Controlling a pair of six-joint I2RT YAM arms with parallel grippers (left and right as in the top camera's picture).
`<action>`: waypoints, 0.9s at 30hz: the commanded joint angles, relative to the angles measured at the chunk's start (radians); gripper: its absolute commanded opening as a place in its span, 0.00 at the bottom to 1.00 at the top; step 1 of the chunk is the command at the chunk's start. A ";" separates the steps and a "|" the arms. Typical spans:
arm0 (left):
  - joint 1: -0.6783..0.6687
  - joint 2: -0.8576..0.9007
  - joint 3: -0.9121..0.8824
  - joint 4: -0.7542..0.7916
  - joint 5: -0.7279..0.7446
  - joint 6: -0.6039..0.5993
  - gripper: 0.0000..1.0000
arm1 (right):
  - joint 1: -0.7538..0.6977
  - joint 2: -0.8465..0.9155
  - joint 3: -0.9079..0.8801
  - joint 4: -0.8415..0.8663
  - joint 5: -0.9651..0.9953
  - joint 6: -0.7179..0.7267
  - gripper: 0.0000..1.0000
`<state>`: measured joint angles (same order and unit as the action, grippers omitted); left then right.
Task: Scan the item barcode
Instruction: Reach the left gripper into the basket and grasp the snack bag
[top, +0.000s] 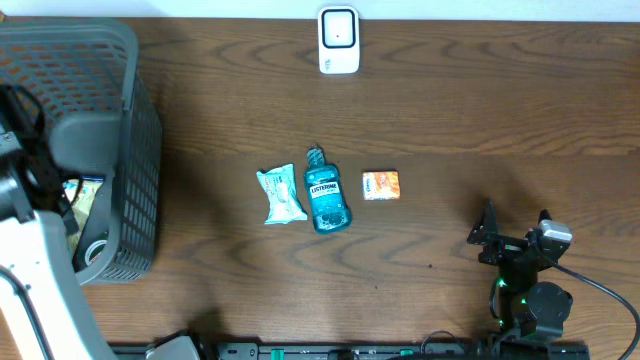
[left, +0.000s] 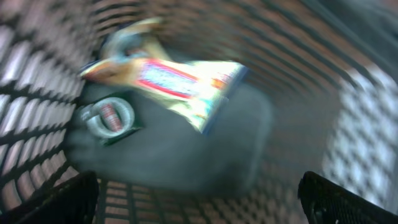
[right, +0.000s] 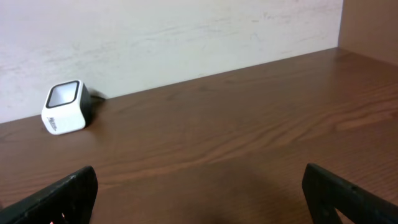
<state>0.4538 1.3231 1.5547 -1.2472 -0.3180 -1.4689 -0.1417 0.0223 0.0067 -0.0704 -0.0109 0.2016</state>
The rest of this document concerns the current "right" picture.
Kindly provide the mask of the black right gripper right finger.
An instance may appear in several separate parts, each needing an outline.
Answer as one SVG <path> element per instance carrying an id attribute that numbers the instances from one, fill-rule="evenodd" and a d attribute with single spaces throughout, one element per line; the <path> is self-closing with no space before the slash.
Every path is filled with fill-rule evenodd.
<path id="1" fill-rule="evenodd" d="M 397 224 L 397 205 L 316 164 L 307 164 L 302 190 L 314 223 L 341 223 L 341 212 L 355 224 Z"/>

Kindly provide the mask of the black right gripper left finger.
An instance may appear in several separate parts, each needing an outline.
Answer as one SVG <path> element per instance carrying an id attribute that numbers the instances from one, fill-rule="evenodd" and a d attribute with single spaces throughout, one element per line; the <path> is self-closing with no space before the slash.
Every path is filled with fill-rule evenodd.
<path id="1" fill-rule="evenodd" d="M 97 192 L 86 166 L 1 210 L 1 223 L 89 223 Z"/>

